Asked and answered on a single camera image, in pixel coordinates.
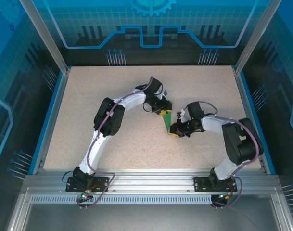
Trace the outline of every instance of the speckled tabletop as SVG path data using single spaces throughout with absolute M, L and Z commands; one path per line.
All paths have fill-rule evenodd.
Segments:
M 136 86 L 160 80 L 176 112 L 193 101 L 215 105 L 219 116 L 241 119 L 244 108 L 230 66 L 72 67 L 47 153 L 44 169 L 74 169 L 91 142 L 94 117 L 106 97 L 119 98 Z M 201 105 L 205 112 L 209 106 Z M 162 116 L 142 106 L 128 111 L 111 138 L 98 169 L 210 169 L 226 157 L 223 137 L 194 133 L 191 138 L 167 134 Z M 257 161 L 247 168 L 260 168 Z

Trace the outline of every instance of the green object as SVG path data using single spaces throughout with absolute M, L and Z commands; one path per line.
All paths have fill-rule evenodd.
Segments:
M 172 112 L 167 112 L 167 114 L 162 115 L 164 121 L 165 121 L 165 125 L 166 125 L 166 130 L 169 133 L 170 131 L 170 126 L 171 126 L 171 118 L 172 118 Z

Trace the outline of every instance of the black bracket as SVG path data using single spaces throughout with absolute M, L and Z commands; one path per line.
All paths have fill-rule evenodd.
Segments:
M 104 188 L 108 185 L 109 178 L 108 177 L 94 177 L 92 182 L 92 192 L 101 193 Z M 80 183 L 77 182 L 76 178 L 69 177 L 66 185 L 66 192 L 78 192 L 82 193 L 86 190 Z
M 231 192 L 231 187 L 232 186 L 233 192 L 237 192 L 237 185 L 236 181 L 232 178 L 228 178 L 226 180 L 220 180 L 216 188 L 214 189 L 212 186 L 211 181 L 209 180 L 209 177 L 194 177 L 193 178 L 194 182 L 194 191 L 196 193 L 213 193 L 213 192 L 218 192 L 218 193 L 229 193 Z

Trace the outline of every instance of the enclosure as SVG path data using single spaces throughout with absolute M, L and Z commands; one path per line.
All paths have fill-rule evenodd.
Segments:
M 150 76 L 171 123 L 196 100 L 253 122 L 264 153 L 232 207 L 192 179 L 226 157 L 222 136 L 169 136 L 141 106 L 99 160 L 116 175 L 99 204 L 65 191 L 102 100 Z M 293 0 L 0 0 L 0 230 L 56 229 L 293 231 Z

